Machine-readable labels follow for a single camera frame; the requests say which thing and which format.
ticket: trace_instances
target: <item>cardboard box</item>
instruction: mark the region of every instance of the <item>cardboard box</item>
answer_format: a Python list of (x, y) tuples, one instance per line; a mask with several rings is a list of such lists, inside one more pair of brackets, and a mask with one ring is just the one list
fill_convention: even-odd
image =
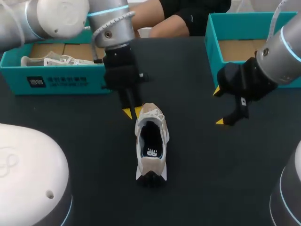
[[(16, 95), (107, 94), (104, 65), (28, 66), (21, 67), (21, 58), (45, 57), (50, 51), (76, 59), (93, 60), (90, 46), (92, 33), (83, 31), (71, 40), (48, 40), (27, 44), (3, 54), (1, 74)], [(103, 49), (97, 49), (99, 57)]]
[[(226, 63), (243, 64), (254, 57), (269, 34), (273, 12), (210, 14), (207, 23), (205, 46), (215, 87), (217, 73)], [(275, 32), (280, 30), (297, 13), (280, 13)], [(300, 88), (301, 78), (281, 88)]]

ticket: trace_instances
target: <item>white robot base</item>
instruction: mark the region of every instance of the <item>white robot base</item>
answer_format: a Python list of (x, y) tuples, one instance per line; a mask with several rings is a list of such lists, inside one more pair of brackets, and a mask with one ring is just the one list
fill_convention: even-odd
[(0, 124), (0, 200), (0, 225), (71, 225), (68, 163), (53, 139)]

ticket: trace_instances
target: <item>black table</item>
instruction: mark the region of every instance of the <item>black table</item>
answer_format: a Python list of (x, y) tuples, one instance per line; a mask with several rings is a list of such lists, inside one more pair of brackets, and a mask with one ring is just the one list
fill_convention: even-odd
[(138, 63), (155, 81), (143, 98), (157, 104), (170, 132), (168, 183), (136, 184), (133, 122), (116, 93), (15, 97), (0, 81), (0, 122), (40, 130), (64, 150), (76, 226), (270, 226), (269, 196), (301, 139), (301, 90), (279, 89), (235, 127), (215, 122), (234, 107), (213, 97), (203, 38), (141, 39)]

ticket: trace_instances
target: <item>shoe logo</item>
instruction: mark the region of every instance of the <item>shoe logo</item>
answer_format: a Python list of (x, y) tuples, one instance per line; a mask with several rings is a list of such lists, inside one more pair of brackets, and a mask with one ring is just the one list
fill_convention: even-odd
[(148, 156), (156, 157), (156, 156), (157, 156), (157, 151), (148, 148), (148, 149), (147, 149), (147, 155), (148, 155)]

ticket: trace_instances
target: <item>cable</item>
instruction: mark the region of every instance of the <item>cable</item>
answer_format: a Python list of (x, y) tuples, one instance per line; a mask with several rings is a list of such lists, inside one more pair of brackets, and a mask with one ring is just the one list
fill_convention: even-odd
[(244, 4), (244, 0), (241, 0), (240, 5), (238, 6), (236, 12), (238, 13), (240, 11), (240, 9), (242, 8), (243, 4)]
[[(109, 22), (107, 22), (106, 24), (102, 25), (100, 28), (98, 28), (92, 35), (92, 42), (91, 42), (91, 46), (92, 46), (92, 54), (93, 54), (93, 59), (94, 60), (98, 60), (98, 55), (97, 55), (97, 51), (96, 51), (96, 47), (95, 47), (95, 40), (97, 38), (97, 36), (104, 32), (104, 30), (108, 29), (109, 27), (112, 27), (114, 24), (120, 22), (121, 20), (127, 19), (127, 18), (131, 18), (135, 15), (135, 12), (128, 12), (120, 17), (117, 17), (115, 19), (110, 20)], [(84, 30), (91, 30), (91, 27), (84, 27)]]
[(24, 44), (25, 44), (25, 35), (24, 35), (24, 31), (22, 29), (22, 26), (21, 26), (21, 23), (20, 21), (18, 20), (18, 18), (16, 17), (15, 13), (13, 12), (13, 10), (11, 9), (10, 6), (8, 6), (7, 3), (5, 3), (4, 0), (0, 0), (0, 4), (3, 5), (4, 9), (13, 17), (17, 27), (18, 27), (18, 30), (19, 30), (19, 34), (20, 34), (20, 39), (21, 39), (21, 45), (20, 47), (22, 47)]
[(280, 4), (277, 6), (277, 8), (275, 10), (275, 13), (274, 13), (274, 15), (272, 17), (272, 20), (271, 20), (271, 24), (270, 24), (270, 27), (269, 27), (269, 36), (268, 36), (267, 41), (274, 36), (277, 19), (279, 17), (279, 14), (281, 13), (281, 11), (283, 10), (283, 8), (285, 7), (285, 5), (288, 1), (289, 0), (282, 0), (280, 2)]

